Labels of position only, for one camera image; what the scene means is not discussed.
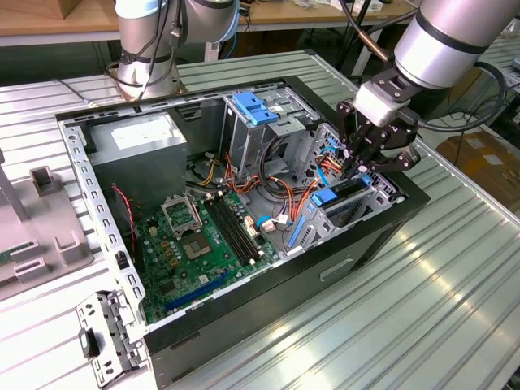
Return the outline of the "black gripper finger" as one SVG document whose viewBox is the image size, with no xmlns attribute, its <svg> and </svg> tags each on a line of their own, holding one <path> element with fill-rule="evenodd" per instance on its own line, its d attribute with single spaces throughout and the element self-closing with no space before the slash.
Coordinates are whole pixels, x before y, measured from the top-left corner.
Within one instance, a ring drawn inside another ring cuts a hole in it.
<svg viewBox="0 0 520 390">
<path fill-rule="evenodd" d="M 408 171 L 420 161 L 418 151 L 413 146 L 406 146 L 388 156 L 378 151 L 371 157 L 359 158 L 356 172 L 369 174 Z"/>
<path fill-rule="evenodd" d="M 361 136 L 358 133 L 358 114 L 349 100 L 336 105 L 336 124 L 344 164 L 341 168 L 341 179 L 349 179 L 353 175 L 354 166 L 361 153 Z"/>
</svg>

